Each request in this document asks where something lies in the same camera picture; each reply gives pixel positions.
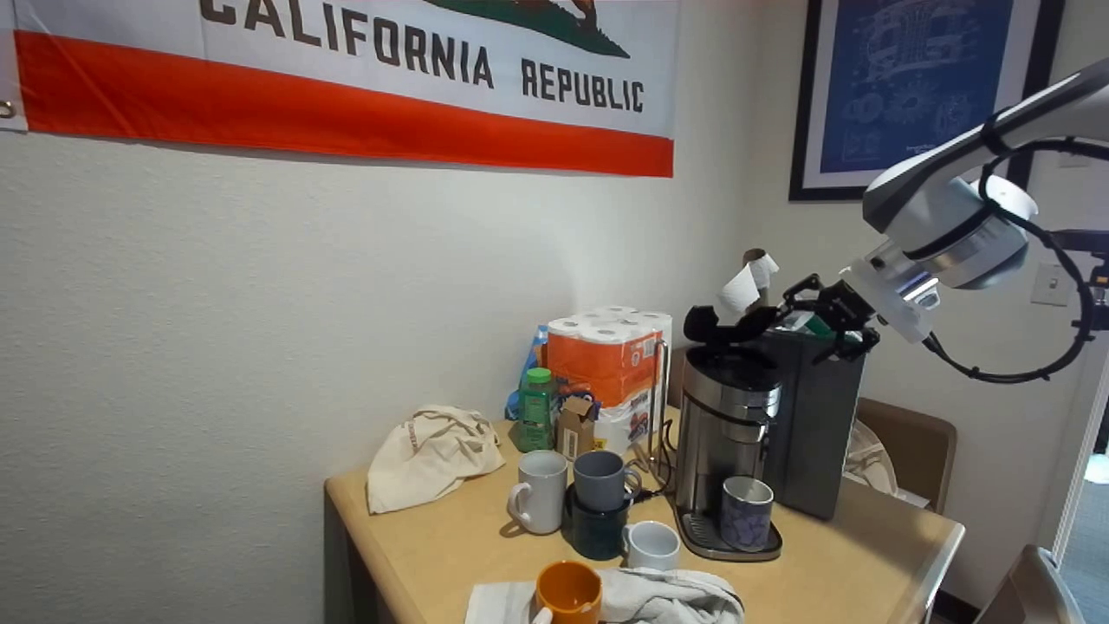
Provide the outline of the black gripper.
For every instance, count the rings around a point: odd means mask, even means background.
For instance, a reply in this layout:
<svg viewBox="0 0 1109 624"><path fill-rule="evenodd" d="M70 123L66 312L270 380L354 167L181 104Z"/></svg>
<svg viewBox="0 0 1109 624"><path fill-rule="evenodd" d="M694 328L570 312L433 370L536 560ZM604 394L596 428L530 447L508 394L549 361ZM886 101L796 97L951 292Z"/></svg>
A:
<svg viewBox="0 0 1109 624"><path fill-rule="evenodd" d="M881 344L873 307L845 279L825 285L806 272L782 292L782 316L821 344L821 356L867 356Z"/></svg>

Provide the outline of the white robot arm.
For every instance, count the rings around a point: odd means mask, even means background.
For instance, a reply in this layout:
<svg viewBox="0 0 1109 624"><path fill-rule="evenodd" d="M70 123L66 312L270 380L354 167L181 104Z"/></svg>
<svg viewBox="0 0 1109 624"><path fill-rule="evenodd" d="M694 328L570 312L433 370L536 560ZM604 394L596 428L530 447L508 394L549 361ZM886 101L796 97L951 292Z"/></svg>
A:
<svg viewBox="0 0 1109 624"><path fill-rule="evenodd" d="M881 232L881 245L814 294L814 316L834 333L885 321L920 344L944 289L977 292L1026 261L1023 226L1039 207L999 164L1052 144L1103 151L1105 138L1109 59L1098 59L886 167L863 192L863 220Z"/></svg>

